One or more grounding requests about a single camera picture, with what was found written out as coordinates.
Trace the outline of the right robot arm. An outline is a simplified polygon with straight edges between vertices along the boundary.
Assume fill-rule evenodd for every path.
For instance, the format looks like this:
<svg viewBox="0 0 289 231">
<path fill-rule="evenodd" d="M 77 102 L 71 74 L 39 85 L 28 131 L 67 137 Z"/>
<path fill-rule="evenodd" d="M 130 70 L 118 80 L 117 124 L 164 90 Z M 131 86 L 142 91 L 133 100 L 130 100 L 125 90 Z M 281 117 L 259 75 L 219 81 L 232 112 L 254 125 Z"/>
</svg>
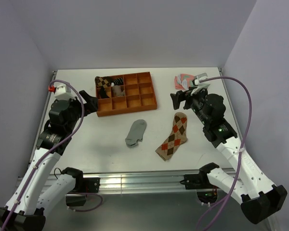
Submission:
<svg viewBox="0 0 289 231">
<path fill-rule="evenodd" d="M 198 92 L 180 90 L 170 96 L 175 110 L 181 102 L 185 102 L 185 110 L 192 109 L 204 125 L 203 133 L 207 140 L 239 171 L 240 181 L 234 182 L 217 164 L 209 163 L 200 168 L 198 183 L 205 188 L 214 185 L 225 193 L 235 185 L 231 197 L 240 204 L 243 214 L 253 224 L 279 211 L 288 192 L 283 185 L 275 185 L 240 147 L 240 138 L 224 118 L 223 97 L 209 94 L 206 89 Z"/>
</svg>

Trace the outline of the grey ankle sock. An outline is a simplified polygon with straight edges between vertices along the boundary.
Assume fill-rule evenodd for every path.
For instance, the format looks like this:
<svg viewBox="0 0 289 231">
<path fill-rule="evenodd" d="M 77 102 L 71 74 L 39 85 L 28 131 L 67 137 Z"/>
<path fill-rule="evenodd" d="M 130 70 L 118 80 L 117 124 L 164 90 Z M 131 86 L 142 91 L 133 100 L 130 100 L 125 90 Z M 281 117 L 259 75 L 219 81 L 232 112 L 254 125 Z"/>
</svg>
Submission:
<svg viewBox="0 0 289 231">
<path fill-rule="evenodd" d="M 143 140 L 143 135 L 146 130 L 146 121 L 138 119 L 133 122 L 130 131 L 125 139 L 127 147 L 133 148 L 138 146 L 138 142 Z"/>
</svg>

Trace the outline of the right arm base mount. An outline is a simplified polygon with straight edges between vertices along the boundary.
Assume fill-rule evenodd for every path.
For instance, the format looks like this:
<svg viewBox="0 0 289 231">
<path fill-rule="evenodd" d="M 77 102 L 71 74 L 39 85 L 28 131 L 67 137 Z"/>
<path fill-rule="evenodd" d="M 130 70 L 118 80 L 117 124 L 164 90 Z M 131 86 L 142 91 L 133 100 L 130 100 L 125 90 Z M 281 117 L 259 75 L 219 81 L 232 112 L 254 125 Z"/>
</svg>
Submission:
<svg viewBox="0 0 289 231">
<path fill-rule="evenodd" d="M 186 190 L 207 189 L 210 187 L 202 180 L 199 174 L 185 174 L 180 184 L 183 185 Z"/>
</svg>

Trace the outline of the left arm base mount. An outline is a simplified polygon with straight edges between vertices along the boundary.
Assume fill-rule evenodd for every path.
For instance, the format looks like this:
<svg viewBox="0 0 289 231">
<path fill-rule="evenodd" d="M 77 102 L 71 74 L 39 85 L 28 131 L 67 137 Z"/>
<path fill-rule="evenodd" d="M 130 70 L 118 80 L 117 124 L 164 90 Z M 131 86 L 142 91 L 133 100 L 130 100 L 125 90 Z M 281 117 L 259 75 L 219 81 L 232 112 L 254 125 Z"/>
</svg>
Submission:
<svg viewBox="0 0 289 231">
<path fill-rule="evenodd" d="M 83 193 L 98 193 L 100 187 L 100 178 L 84 178 L 81 191 Z"/>
</svg>

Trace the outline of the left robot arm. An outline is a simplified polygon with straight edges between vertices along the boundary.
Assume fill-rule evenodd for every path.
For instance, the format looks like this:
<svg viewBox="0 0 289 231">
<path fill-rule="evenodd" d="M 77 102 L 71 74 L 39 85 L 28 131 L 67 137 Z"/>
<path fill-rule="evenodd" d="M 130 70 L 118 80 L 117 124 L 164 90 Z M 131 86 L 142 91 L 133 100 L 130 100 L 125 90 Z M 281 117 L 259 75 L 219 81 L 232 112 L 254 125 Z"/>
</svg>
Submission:
<svg viewBox="0 0 289 231">
<path fill-rule="evenodd" d="M 81 170 L 67 167 L 56 182 L 42 191 L 49 174 L 63 155 L 83 118 L 98 110 L 98 99 L 82 90 L 74 97 L 57 96 L 39 135 L 34 156 L 17 190 L 4 207 L 0 207 L 3 231 L 40 231 L 52 208 L 68 193 L 83 193 Z"/>
</svg>

